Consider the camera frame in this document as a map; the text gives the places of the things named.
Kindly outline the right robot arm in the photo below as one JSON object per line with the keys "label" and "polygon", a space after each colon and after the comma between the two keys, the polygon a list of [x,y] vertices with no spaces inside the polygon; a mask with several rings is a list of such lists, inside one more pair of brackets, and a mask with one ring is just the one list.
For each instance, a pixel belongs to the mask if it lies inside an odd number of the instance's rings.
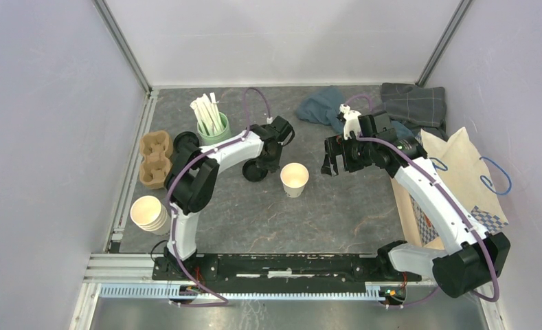
{"label": "right robot arm", "polygon": [[337,157],[353,173],[375,165],[395,179],[432,222],[443,250],[408,242],[390,243],[378,250],[377,274],[392,281],[403,272],[432,278],[448,296],[471,292],[486,301],[500,297],[498,278],[510,250],[503,233],[489,229],[457,200],[414,137],[400,139],[384,111],[365,114],[343,107],[337,116],[343,132],[326,138],[321,172],[339,174]]}

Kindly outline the black plastic cup lid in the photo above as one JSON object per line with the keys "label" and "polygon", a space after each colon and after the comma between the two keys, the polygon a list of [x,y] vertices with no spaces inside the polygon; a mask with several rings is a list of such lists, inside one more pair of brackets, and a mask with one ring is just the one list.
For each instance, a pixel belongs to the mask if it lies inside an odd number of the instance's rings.
{"label": "black plastic cup lid", "polygon": [[261,182],[269,171],[259,167],[255,159],[246,161],[242,166],[242,176],[249,182]]}

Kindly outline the white paper coffee cup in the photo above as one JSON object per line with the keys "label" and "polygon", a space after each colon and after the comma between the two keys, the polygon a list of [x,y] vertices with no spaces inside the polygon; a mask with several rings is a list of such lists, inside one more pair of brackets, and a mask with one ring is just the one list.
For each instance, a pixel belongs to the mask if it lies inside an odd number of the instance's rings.
{"label": "white paper coffee cup", "polygon": [[304,191],[309,180],[309,172],[303,164],[289,163],[282,168],[280,180],[287,196],[297,198]]}

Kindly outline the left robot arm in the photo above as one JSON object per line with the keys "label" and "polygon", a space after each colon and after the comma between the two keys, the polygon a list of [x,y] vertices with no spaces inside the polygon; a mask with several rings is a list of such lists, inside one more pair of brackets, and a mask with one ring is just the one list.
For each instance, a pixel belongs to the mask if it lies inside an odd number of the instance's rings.
{"label": "left robot arm", "polygon": [[174,139],[174,161],[166,177],[166,200],[172,216],[167,244],[169,271],[179,280],[195,271],[196,231],[201,211],[212,199],[218,175],[242,164],[249,182],[261,182],[280,167],[282,149],[295,137],[292,125],[278,116],[263,125],[252,124],[235,137],[201,146],[193,132]]}

